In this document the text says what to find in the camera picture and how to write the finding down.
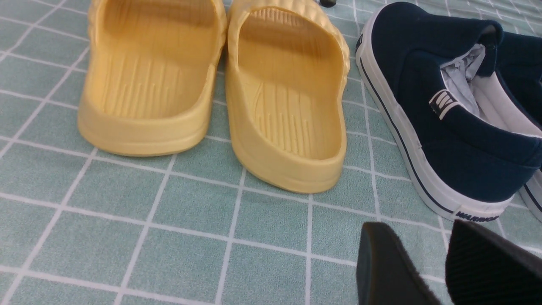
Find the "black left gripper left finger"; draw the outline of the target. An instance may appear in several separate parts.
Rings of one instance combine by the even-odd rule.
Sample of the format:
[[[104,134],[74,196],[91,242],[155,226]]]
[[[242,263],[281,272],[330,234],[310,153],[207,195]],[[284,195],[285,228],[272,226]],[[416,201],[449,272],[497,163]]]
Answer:
[[[393,229],[365,222],[356,269],[360,305],[440,305]]]

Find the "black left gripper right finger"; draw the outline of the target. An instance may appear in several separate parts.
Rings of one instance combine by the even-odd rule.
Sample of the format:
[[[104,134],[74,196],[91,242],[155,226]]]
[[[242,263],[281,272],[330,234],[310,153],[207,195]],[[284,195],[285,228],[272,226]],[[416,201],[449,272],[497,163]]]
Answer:
[[[455,220],[445,260],[455,305],[540,305],[542,261],[475,222]]]

